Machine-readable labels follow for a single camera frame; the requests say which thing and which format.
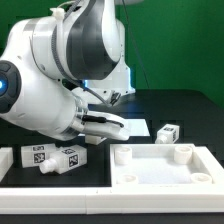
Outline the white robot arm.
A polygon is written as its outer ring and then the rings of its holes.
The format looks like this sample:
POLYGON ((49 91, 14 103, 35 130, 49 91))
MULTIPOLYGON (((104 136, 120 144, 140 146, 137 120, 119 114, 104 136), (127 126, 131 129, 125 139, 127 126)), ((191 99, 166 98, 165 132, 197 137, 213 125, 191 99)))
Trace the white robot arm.
POLYGON ((127 120, 88 109, 134 91, 115 16, 126 4, 73 0, 67 10, 16 23, 0 56, 0 118, 62 141, 80 133, 128 139, 127 120))

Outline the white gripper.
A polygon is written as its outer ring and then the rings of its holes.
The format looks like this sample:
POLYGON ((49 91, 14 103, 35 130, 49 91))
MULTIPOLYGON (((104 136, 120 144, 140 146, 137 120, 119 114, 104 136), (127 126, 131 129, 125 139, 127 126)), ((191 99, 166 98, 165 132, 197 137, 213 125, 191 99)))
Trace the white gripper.
POLYGON ((117 115, 105 112, 88 111, 81 116, 81 124, 75 128, 85 134, 126 141, 130 137, 129 122, 117 115))

